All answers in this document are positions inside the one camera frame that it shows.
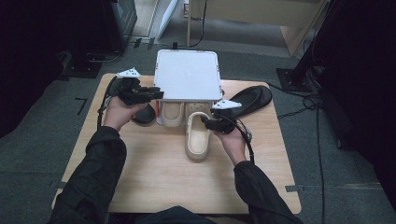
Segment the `cream clog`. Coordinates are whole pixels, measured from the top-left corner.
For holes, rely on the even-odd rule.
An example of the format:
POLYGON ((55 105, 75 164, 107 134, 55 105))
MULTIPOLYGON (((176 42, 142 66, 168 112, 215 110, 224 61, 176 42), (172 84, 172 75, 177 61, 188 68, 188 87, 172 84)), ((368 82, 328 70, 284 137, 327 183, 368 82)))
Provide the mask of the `cream clog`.
POLYGON ((202 161, 208 152, 208 142, 211 131, 201 122, 201 115, 211 118, 210 103, 193 102, 185 105, 187 156, 194 161, 202 161))
POLYGON ((161 112, 161 120, 165 127, 178 127, 184 119, 183 102, 164 102, 161 112))

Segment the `white shoe rack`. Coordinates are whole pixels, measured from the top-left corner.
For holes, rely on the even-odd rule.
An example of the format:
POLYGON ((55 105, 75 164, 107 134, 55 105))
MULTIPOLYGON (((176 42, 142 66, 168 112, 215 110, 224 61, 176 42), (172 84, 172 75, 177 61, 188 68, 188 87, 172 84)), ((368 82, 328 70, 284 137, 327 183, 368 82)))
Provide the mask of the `white shoe rack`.
POLYGON ((161 49, 157 53, 154 86, 163 91, 157 103, 157 123, 163 122, 163 104, 169 102, 216 102, 222 98, 216 52, 161 49))

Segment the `white board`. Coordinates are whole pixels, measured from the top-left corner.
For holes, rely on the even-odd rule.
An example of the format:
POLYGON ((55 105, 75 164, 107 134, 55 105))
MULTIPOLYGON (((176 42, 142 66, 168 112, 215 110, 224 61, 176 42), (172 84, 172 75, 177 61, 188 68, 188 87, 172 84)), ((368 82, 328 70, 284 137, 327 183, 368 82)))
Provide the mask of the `white board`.
POLYGON ((161 20, 160 23, 160 27, 159 27, 159 33, 157 35, 157 38, 160 39, 163 35, 163 32, 165 31, 169 21, 171 20, 175 9, 177 7, 178 4, 178 0, 171 0, 171 2, 169 3, 168 7, 166 8, 164 14, 163 14, 163 18, 161 20))

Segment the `black slipper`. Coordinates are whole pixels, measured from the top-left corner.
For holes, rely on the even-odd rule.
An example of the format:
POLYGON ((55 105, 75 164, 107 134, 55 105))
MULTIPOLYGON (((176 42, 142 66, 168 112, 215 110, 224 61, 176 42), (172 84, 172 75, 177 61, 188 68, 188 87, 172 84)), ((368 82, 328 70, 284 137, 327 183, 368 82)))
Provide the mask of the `black slipper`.
MULTIPOLYGON (((107 95, 110 97, 118 96, 118 86, 120 84, 120 80, 116 77, 110 81, 110 84, 107 88, 107 95)), ((139 92, 142 95, 143 101, 145 102, 144 92, 139 92)), ((156 117, 156 112, 154 108, 148 104, 144 109, 140 110, 135 114, 133 118, 133 122, 141 125, 148 126, 150 125, 156 117)))
POLYGON ((237 118, 241 118, 264 108, 272 99, 273 94, 267 87, 251 86, 231 98, 231 101, 241 104, 240 107, 233 108, 232 112, 237 118))

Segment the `light wooden furniture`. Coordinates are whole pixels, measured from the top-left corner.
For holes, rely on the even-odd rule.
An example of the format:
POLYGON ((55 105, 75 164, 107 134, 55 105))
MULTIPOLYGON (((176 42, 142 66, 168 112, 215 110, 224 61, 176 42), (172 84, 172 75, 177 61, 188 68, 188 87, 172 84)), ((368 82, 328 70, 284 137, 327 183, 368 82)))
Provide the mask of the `light wooden furniture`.
POLYGON ((262 23, 279 26, 295 56, 329 4, 330 0, 189 0, 187 45, 192 18, 262 23))

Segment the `person's right hand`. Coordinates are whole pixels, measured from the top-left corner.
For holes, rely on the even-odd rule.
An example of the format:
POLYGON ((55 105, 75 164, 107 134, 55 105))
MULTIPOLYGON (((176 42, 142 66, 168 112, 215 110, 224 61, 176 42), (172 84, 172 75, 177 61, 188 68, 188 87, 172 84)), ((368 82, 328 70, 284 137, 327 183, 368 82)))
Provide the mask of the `person's right hand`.
POLYGON ((237 129, 234 129, 231 133, 214 132, 214 135, 222 143, 233 165, 247 159, 245 155, 246 142, 237 129))

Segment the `black stand base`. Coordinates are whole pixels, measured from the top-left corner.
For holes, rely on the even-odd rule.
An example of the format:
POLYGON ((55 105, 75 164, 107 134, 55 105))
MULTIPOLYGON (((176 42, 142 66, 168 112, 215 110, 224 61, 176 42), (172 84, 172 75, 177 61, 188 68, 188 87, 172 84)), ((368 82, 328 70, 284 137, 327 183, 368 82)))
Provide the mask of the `black stand base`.
POLYGON ((70 59, 67 62, 63 76, 96 78, 102 67, 103 57, 89 56, 86 52, 70 52, 70 59))

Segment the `person's left hand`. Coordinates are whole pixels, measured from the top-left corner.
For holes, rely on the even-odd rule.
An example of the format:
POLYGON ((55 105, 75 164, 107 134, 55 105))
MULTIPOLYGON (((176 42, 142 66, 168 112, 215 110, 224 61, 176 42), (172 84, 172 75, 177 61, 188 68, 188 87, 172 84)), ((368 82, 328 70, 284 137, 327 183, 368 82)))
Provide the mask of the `person's left hand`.
POLYGON ((148 104, 127 105, 119 97, 113 97, 106 110, 104 125, 116 131, 135 117, 135 114, 144 109, 148 104))

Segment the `person's dark clothed torso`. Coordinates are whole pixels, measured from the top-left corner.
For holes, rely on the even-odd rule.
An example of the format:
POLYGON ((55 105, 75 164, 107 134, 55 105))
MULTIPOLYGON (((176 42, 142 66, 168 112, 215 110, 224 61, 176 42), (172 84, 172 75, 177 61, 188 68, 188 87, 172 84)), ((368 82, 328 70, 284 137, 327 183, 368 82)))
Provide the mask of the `person's dark clothed torso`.
POLYGON ((111 213, 107 224, 248 224, 248 215, 205 215, 194 214, 182 207, 155 213, 111 213))

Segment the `dark cabinet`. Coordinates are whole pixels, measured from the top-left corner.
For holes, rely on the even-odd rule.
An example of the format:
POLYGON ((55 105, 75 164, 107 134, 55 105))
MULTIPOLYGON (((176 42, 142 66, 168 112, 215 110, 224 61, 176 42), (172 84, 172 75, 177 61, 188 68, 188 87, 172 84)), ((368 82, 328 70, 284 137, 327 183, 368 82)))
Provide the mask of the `dark cabinet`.
POLYGON ((137 21, 134 0, 103 0, 106 28, 113 51, 124 52, 137 21))

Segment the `black metal stand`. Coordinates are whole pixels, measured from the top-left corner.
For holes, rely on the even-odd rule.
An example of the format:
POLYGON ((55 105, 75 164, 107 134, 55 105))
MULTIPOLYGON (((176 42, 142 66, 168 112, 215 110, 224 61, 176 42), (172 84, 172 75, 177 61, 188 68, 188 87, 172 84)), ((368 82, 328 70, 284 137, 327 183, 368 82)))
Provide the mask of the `black metal stand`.
POLYGON ((311 92, 311 84, 308 81, 307 72, 312 66, 316 66, 320 59, 314 56, 314 48, 317 42, 318 31, 322 23, 326 20, 332 10, 333 3, 336 0, 318 0, 312 11, 309 13, 303 27, 294 28, 281 26, 280 31, 285 39, 290 55, 296 56, 300 46, 309 36, 310 32, 315 29, 316 33, 312 36, 312 42, 304 51, 302 58, 293 69, 277 68, 276 73, 283 91, 301 91, 311 92))

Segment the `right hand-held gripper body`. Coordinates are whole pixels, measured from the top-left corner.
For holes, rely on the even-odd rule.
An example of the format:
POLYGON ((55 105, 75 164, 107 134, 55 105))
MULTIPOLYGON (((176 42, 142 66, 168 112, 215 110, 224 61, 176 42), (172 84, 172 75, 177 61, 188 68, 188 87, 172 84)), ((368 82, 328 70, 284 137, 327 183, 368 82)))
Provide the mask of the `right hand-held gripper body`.
POLYGON ((213 131, 220 133, 232 132, 236 126, 236 118, 233 110, 240 106, 240 103, 230 100, 221 100, 215 103, 212 106, 212 117, 215 120, 213 124, 213 131))

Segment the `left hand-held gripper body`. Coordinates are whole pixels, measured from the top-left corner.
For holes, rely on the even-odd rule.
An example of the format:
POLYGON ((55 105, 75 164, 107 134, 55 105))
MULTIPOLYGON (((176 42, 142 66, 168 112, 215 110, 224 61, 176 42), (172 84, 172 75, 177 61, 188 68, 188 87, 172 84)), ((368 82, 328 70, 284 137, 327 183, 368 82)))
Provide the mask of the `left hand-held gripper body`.
POLYGON ((140 73, 135 69, 128 69, 116 74, 120 80, 118 97, 127 105, 143 104, 142 95, 139 93, 140 73))

